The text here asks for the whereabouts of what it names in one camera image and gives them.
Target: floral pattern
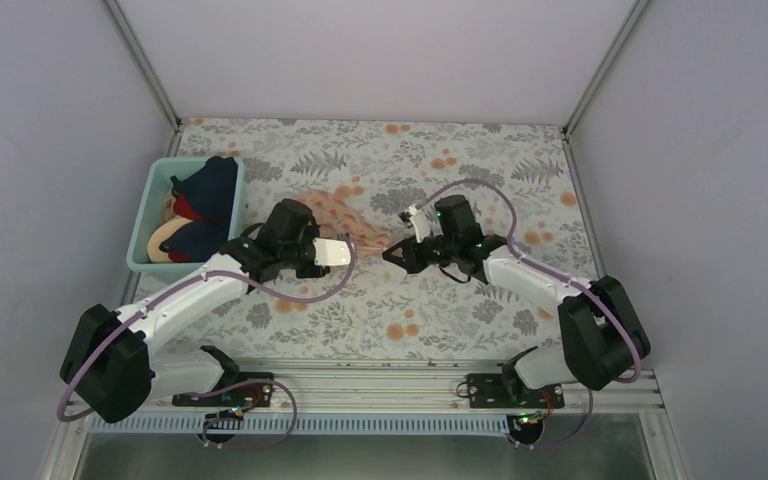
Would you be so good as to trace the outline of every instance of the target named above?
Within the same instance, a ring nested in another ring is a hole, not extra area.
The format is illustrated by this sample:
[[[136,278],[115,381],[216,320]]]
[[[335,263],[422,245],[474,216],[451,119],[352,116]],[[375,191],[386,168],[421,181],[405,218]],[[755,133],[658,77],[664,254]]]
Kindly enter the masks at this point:
[[[396,239],[410,234],[396,216],[409,204],[451,181],[480,178],[516,206],[522,249],[594,277],[561,139],[558,128],[533,125],[196,118],[186,122],[178,154],[241,158],[248,223],[264,221],[283,198],[323,190]],[[509,212],[492,191],[457,192],[469,198],[485,232],[507,232]],[[274,288],[310,297],[335,285],[342,271],[322,279],[287,271]],[[137,295],[163,287],[144,275]],[[254,291],[215,308],[166,348],[212,344],[233,357],[259,358],[498,360],[559,337],[551,312],[510,291],[457,284],[435,268],[406,275],[374,256],[360,260],[349,285],[328,301],[306,305]]]

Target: teal storage container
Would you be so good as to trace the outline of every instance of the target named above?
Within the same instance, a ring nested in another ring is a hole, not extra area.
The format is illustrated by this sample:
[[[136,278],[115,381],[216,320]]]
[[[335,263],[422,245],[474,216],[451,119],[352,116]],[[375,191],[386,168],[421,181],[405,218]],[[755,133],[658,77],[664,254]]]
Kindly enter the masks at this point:
[[[181,180],[196,173],[208,157],[166,157],[154,162],[148,172],[148,181],[134,231],[131,233],[131,243],[128,246],[128,268],[134,272],[147,273],[164,282],[174,282],[193,272],[201,263],[151,263],[146,246],[151,234],[160,227],[163,215],[163,200],[172,189],[172,176]],[[245,165],[239,159],[237,162],[237,191],[234,196],[234,208],[231,212],[231,228],[228,239],[237,238],[243,231],[246,212]]]

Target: white wall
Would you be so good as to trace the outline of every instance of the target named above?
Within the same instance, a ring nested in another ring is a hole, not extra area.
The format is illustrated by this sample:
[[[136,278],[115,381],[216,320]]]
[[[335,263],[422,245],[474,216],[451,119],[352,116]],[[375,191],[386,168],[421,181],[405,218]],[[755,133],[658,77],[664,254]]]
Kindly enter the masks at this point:
[[[562,125],[634,0],[120,0],[181,116]]]
[[[768,478],[768,1],[656,0],[574,132],[693,478]]]
[[[101,2],[0,0],[0,479],[32,478],[80,313],[114,304],[168,129]]]

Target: black cable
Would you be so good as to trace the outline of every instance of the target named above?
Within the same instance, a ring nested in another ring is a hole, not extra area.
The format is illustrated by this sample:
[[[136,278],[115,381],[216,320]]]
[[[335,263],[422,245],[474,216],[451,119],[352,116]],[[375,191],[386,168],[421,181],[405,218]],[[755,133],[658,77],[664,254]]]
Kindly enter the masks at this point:
[[[248,227],[246,227],[246,229],[243,230],[243,233],[241,233],[240,236],[241,237],[248,237],[249,235],[251,235],[252,232],[254,232],[255,230],[257,230],[258,228],[260,228],[262,226],[263,226],[262,222],[261,223],[253,223],[253,224],[249,225]]]
[[[447,277],[451,278],[452,280],[454,280],[454,281],[456,281],[456,282],[458,282],[458,283],[460,283],[460,284],[462,284],[462,285],[463,285],[463,284],[466,284],[466,283],[469,283],[469,281],[470,281],[470,280],[472,280],[472,275],[468,275],[468,276],[466,277],[466,280],[461,280],[460,278],[457,278],[457,277],[455,277],[454,275],[452,275],[451,273],[449,273],[449,272],[447,272],[446,270],[444,270],[442,265],[438,265],[438,268],[439,268],[439,269],[440,269],[440,271],[443,273],[443,275],[445,275],[445,276],[447,276]]]
[[[464,380],[463,382],[459,383],[458,386],[455,387],[455,395],[457,395],[460,398],[469,398],[469,390],[467,390],[466,395],[461,395],[460,390],[461,390],[461,387],[464,386],[464,385],[466,385],[466,380]]]

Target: robotic arm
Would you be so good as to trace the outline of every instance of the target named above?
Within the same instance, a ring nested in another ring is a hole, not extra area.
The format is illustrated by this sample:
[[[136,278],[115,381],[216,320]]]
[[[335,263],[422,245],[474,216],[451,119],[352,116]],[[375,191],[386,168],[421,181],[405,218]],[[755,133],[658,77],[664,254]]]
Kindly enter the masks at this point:
[[[287,268],[295,269],[299,278],[323,277],[329,266],[350,263],[346,242],[318,236],[311,210],[282,200],[256,238],[231,240],[195,272],[161,292],[117,311],[96,305],[84,312],[60,369],[61,379],[72,382],[99,345],[120,329],[75,385],[105,421],[122,420],[153,398],[223,387],[229,373],[235,378],[236,372],[228,370],[236,364],[219,349],[161,354],[161,347],[213,308],[240,298],[246,287],[252,288],[246,279],[263,283]]]
[[[507,239],[482,233],[462,195],[444,197],[434,209],[442,233],[430,235],[428,221],[412,205],[399,216],[416,233],[385,251],[385,260],[408,273],[437,264],[450,277],[443,268],[455,264],[467,281],[476,278],[511,290],[558,314],[561,344],[531,348],[503,365],[503,383],[513,402],[519,403],[517,400],[529,391],[555,383],[578,381],[601,390],[633,366],[634,356],[622,334],[612,322],[597,322],[605,312],[576,285],[587,288],[610,309],[640,358],[649,354],[649,339],[619,281],[605,276],[588,282],[534,259],[526,263],[507,248]]]

